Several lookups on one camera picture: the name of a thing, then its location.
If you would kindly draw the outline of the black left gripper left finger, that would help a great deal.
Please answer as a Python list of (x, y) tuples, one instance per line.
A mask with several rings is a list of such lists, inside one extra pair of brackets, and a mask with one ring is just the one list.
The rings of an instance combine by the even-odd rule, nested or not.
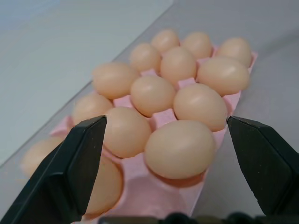
[(107, 119), (80, 122), (47, 155), (0, 224), (72, 224), (80, 221), (98, 173)]

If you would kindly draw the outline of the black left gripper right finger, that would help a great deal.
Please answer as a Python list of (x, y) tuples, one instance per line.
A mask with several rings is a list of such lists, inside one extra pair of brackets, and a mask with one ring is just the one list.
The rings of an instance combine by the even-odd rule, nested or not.
[(231, 116), (229, 133), (241, 171), (266, 215), (299, 215), (299, 153), (272, 127)]

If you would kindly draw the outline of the pink egg carton tray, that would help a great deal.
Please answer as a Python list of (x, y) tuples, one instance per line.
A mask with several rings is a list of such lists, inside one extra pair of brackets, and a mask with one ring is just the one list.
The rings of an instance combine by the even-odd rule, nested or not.
[[(212, 55), (208, 58), (203, 58), (203, 59), (195, 58), (197, 63), (197, 72), (199, 69), (199, 65), (204, 61), (211, 59), (213, 57), (220, 57), (215, 55), (218, 48), (219, 46), (213, 45)], [(257, 54), (251, 51), (251, 56), (252, 56), (251, 65), (248, 68), (249, 73), (251, 73), (252, 71), (252, 67), (257, 58)], [(156, 72), (153, 69), (146, 70), (139, 73), (140, 73), (140, 77), (143, 76), (161, 77), (160, 72)], [(176, 94), (183, 87), (190, 84), (198, 83), (196, 81), (196, 77), (197, 77), (197, 73), (195, 78), (189, 78), (189, 79), (178, 81), (176, 85), (172, 84), (176, 90)], [(225, 96), (220, 95), (225, 101), (228, 109), (227, 118), (230, 115), (232, 115), (232, 113), (234, 112), (239, 102), (241, 92), (242, 91), (232, 95), (225, 95)], [(177, 119), (174, 113), (173, 104), (172, 104), (172, 108), (170, 109), (167, 109), (162, 112), (156, 112), (151, 117), (146, 117), (135, 108), (135, 106), (131, 102), (130, 93), (122, 98), (108, 99), (108, 100), (112, 102), (113, 108), (128, 107), (136, 110), (140, 115), (142, 115), (148, 121), (151, 128), (151, 134), (158, 128), (164, 126), (165, 124), (179, 120)], [(57, 126), (56, 130), (54, 130), (49, 137), (63, 137), (65, 139), (66, 135), (74, 126), (75, 125), (73, 123), (72, 114), (71, 114), (70, 116), (65, 117), (65, 119), (60, 123), (60, 125)], [(227, 130), (227, 126), (225, 126), (224, 129), (217, 132), (211, 131), (216, 141), (215, 154), (223, 141), (226, 130)], [(94, 215), (84, 214), (83, 216), (84, 220), (93, 221), (102, 215), (125, 215), (125, 216), (126, 215), (130, 215), (130, 216), (147, 215), (147, 216), (155, 216), (155, 217), (166, 217), (169, 213), (172, 212), (183, 212), (185, 214), (192, 213), (204, 184), (204, 176), (207, 173), (207, 170), (210, 165), (205, 171), (203, 171), (199, 175), (196, 175), (188, 179), (179, 179), (179, 180), (166, 179), (150, 170), (150, 168), (147, 166), (144, 159), (144, 150), (143, 152), (137, 154), (134, 157), (119, 158), (113, 155), (110, 151), (108, 151), (105, 148), (103, 142), (101, 157), (106, 156), (119, 166), (123, 176), (123, 190), (119, 198), (119, 201), (114, 205), (113, 208), (101, 214), (94, 214)]]

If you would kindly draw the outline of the beige egg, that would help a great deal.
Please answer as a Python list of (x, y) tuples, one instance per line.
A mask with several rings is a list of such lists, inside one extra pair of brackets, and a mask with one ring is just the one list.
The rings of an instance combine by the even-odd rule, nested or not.
[(144, 116), (172, 108), (176, 90), (159, 76), (143, 76), (131, 86), (130, 98), (135, 108)]
[(129, 63), (139, 72), (146, 70), (160, 71), (162, 56), (160, 52), (149, 43), (137, 45), (130, 53)]
[(171, 48), (180, 46), (180, 40), (174, 30), (165, 29), (160, 31), (153, 37), (151, 45), (156, 48), (161, 54), (163, 54)]
[(224, 41), (216, 51), (216, 56), (225, 56), (238, 60), (247, 68), (251, 65), (251, 47), (249, 42), (241, 37), (233, 37)]
[(213, 46), (210, 37), (204, 32), (190, 33), (181, 42), (181, 47), (191, 52), (196, 59), (208, 58), (213, 52)]
[(32, 145), (21, 160), (21, 168), (25, 176), (30, 178), (42, 160), (63, 140), (63, 137), (49, 137)]
[(106, 112), (104, 146), (119, 158), (134, 157), (143, 152), (151, 135), (148, 121), (136, 110), (115, 107)]
[(107, 99), (122, 98), (130, 93), (132, 83), (140, 73), (122, 62), (105, 63), (92, 72), (95, 91)]
[(196, 81), (225, 96), (245, 90), (250, 83), (250, 74), (248, 68), (235, 59), (213, 57), (199, 65)]
[(151, 171), (166, 179), (188, 179), (205, 171), (214, 159), (216, 141), (204, 124), (177, 120), (155, 130), (144, 150)]
[(72, 112), (73, 123), (77, 125), (83, 120), (103, 115), (111, 108), (113, 104), (110, 100), (96, 92), (90, 93), (75, 103)]
[(86, 214), (101, 214), (110, 210), (119, 201), (122, 190), (123, 176), (119, 166), (102, 156)]
[(160, 75), (171, 84), (195, 78), (197, 63), (194, 56), (183, 47), (174, 47), (167, 51), (161, 60)]
[(173, 110), (179, 120), (195, 120), (212, 132), (225, 128), (228, 109), (223, 98), (204, 84), (190, 84), (180, 89), (173, 101)]

